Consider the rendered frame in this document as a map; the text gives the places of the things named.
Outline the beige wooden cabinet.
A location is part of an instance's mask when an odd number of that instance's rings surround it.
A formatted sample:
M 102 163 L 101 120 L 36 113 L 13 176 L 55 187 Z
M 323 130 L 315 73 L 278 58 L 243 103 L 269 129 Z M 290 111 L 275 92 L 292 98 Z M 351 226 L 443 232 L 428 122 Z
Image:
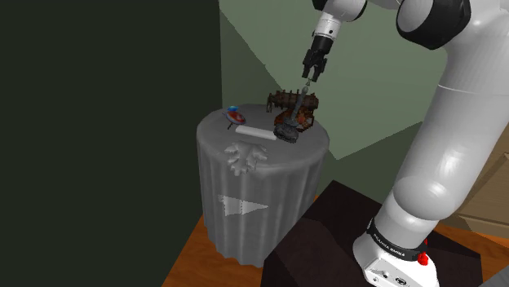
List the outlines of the beige wooden cabinet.
M 509 239 L 509 139 L 500 138 L 466 200 L 442 223 Z

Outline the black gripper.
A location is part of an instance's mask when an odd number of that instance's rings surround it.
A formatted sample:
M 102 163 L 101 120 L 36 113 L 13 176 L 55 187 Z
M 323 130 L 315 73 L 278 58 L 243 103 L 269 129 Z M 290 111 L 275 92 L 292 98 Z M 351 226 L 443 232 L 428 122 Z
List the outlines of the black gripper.
M 303 78 L 308 78 L 311 68 L 313 67 L 312 81 L 317 82 L 320 75 L 325 71 L 327 59 L 325 58 L 331 50 L 334 40 L 325 36 L 315 36 L 309 53 L 303 59 Z

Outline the round table with grey cloth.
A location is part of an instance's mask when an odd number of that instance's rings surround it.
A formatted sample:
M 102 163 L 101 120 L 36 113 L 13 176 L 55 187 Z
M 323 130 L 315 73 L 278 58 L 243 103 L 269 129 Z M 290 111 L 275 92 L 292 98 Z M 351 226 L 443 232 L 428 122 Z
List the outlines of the round table with grey cloth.
M 197 126 L 204 224 L 225 258 L 262 267 L 313 202 L 330 138 L 316 123 L 296 143 L 242 135 L 222 109 Z

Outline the dark grey long-handled tool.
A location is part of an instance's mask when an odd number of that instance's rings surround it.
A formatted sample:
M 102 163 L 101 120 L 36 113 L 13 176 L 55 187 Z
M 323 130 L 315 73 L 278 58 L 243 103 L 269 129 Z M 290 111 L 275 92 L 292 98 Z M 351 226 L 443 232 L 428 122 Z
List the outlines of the dark grey long-handled tool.
M 283 119 L 281 124 L 277 124 L 274 128 L 273 134 L 281 140 L 284 140 L 288 143 L 295 144 L 298 137 L 299 132 L 297 131 L 298 122 L 295 120 L 295 117 L 298 114 L 298 111 L 302 105 L 303 98 L 308 92 L 308 88 L 311 85 L 312 79 L 309 78 L 305 83 L 304 87 L 301 89 L 300 94 L 298 95 L 294 109 L 292 113 Z

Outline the flat white bar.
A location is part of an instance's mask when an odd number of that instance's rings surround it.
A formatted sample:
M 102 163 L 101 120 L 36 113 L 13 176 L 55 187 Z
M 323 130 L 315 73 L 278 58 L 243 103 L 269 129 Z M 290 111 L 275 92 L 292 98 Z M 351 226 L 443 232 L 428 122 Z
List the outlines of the flat white bar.
M 261 139 L 270 139 L 270 140 L 276 140 L 277 137 L 274 135 L 274 133 L 270 130 L 263 130 L 259 128 L 254 128 L 250 126 L 238 126 L 235 129 L 235 132 L 242 135 L 249 135 Z

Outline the dark robot stand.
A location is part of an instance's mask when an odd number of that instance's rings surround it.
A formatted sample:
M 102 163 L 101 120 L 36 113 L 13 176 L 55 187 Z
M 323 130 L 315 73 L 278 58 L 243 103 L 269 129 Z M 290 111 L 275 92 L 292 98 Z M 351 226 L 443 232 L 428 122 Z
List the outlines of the dark robot stand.
M 336 181 L 265 259 L 260 287 L 373 287 L 353 241 L 380 204 Z M 506 248 L 472 232 L 446 229 L 428 237 L 440 287 L 479 287 L 507 265 Z

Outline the red and blue toy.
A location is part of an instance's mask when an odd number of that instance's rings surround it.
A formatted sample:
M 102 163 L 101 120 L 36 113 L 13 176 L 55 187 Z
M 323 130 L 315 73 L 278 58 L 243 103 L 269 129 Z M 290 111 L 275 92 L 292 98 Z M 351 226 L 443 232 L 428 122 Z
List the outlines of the red and blue toy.
M 229 121 L 229 126 L 227 129 L 229 130 L 233 125 L 242 126 L 246 124 L 245 117 L 238 112 L 238 106 L 230 106 L 225 111 L 223 111 L 223 115 Z

